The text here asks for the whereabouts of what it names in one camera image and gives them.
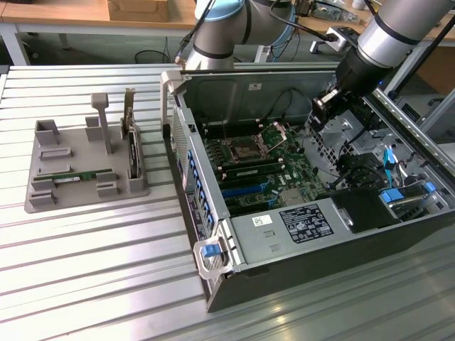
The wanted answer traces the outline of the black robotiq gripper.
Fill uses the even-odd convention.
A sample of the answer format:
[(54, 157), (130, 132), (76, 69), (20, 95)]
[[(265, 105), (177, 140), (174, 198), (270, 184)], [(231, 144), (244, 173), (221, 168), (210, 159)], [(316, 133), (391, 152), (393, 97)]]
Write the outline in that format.
[(321, 131), (361, 97), (370, 94), (387, 74), (387, 69), (367, 61), (351, 48), (338, 64), (334, 78), (312, 100), (311, 127)]

